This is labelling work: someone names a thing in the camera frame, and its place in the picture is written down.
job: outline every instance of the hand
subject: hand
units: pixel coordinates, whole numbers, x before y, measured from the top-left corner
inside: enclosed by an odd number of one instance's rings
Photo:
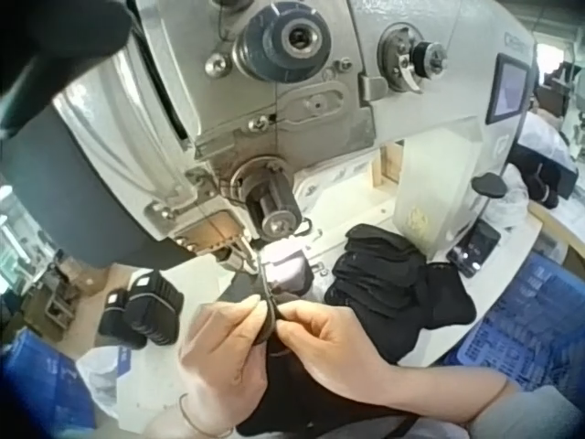
[[[184,407],[202,433],[219,435],[254,412],[266,391],[266,343],[252,343],[266,318],[258,295],[198,310],[179,349]]]
[[[279,306],[279,339],[328,390],[350,400],[384,405],[379,382],[389,364],[381,358],[351,308],[297,300]]]

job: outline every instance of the blue bin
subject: blue bin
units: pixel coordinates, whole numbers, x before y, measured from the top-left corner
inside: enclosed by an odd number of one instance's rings
[[[531,253],[443,363],[500,370],[526,391],[554,385],[585,410],[585,283]]]
[[[3,380],[47,432],[95,429],[93,401],[72,359],[25,329],[2,363]]]

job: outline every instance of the industrial sewing machine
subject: industrial sewing machine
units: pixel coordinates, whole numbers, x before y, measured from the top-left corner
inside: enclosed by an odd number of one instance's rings
[[[0,172],[95,266],[252,264],[335,183],[307,171],[400,140],[393,220],[431,257],[502,195],[534,83],[490,0],[51,0],[13,28]]]

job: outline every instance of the bracelet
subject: bracelet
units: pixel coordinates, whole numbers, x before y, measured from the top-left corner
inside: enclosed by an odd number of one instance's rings
[[[185,413],[185,409],[183,408],[183,399],[187,396],[186,393],[183,393],[180,397],[179,397],[179,410],[181,411],[181,414],[183,415],[183,419],[185,420],[185,422],[189,425],[189,427],[191,427],[191,429],[193,431],[195,431],[197,434],[201,434],[205,437],[208,437],[209,439],[226,439],[227,437],[230,437],[232,433],[234,433],[234,427],[231,427],[229,430],[227,430],[225,433],[219,435],[219,436],[214,436],[213,434],[208,434],[205,432],[202,432],[201,430],[199,430],[189,419],[189,417],[186,415]]]

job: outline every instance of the digital display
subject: digital display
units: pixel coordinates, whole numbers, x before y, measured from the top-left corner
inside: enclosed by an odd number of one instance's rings
[[[527,77],[528,72],[526,70],[512,64],[504,64],[494,116],[503,116],[520,110]]]
[[[518,59],[497,56],[494,83],[485,123],[496,123],[519,115],[527,99],[530,68]]]

